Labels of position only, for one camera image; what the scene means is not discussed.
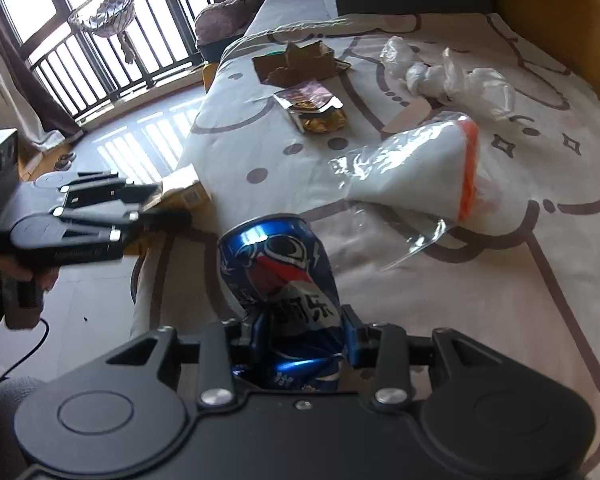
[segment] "star pattern on sheet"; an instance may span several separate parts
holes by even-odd
[[[562,136],[564,137],[564,140],[562,142],[563,145],[565,145],[570,150],[573,150],[578,155],[582,156],[582,153],[580,153],[580,143],[575,139],[571,139],[571,137],[567,134],[562,134]]]
[[[513,149],[516,145],[513,142],[503,139],[498,134],[494,134],[491,145],[497,150],[501,150],[507,154],[509,158],[513,158]]]

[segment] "hand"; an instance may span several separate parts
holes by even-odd
[[[37,273],[36,283],[43,290],[51,290],[58,279],[58,271],[55,268]],[[21,266],[13,256],[0,256],[0,272],[19,282],[30,282],[34,277],[33,271]]]

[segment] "gray pants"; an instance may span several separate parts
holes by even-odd
[[[14,480],[27,468],[13,431],[13,418],[20,403],[40,384],[28,377],[0,383],[0,480]]]

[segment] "orange strip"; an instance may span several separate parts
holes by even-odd
[[[475,200],[475,169],[478,163],[478,125],[472,120],[459,121],[466,136],[466,153],[464,154],[464,175],[462,177],[462,196],[458,221],[464,222],[474,206]]]

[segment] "can lid rim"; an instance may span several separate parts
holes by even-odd
[[[218,238],[218,247],[229,237],[235,235],[238,231],[243,230],[248,227],[250,224],[255,224],[258,222],[263,222],[267,220],[274,220],[276,218],[298,218],[306,223],[306,220],[302,218],[300,215],[295,213],[272,213],[270,215],[256,216],[250,220],[242,222],[235,227],[232,227],[227,232],[225,232],[221,237]]]

